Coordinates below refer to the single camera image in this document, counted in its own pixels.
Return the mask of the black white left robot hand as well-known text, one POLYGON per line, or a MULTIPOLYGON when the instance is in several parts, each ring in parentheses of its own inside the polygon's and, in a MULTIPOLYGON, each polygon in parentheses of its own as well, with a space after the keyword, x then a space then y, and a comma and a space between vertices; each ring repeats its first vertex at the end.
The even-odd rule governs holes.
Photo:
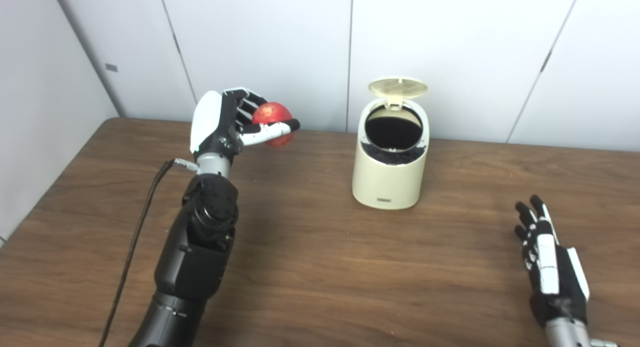
POLYGON ((295 118, 253 123, 251 118, 267 101, 244 88, 206 92, 196 105, 190 126, 190 152, 194 160, 220 154, 233 161, 246 145, 263 144, 301 128, 295 118))

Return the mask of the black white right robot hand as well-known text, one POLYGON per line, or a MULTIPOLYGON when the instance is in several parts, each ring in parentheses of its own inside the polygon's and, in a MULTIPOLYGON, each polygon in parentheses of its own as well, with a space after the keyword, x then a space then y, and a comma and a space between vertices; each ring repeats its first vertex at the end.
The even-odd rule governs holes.
POLYGON ((567 318, 588 323, 590 288, 574 247, 562 246, 546 203, 536 194, 530 205, 519 201, 514 227, 521 243, 521 258, 528 271, 532 294, 530 308, 544 327, 551 320, 567 318))

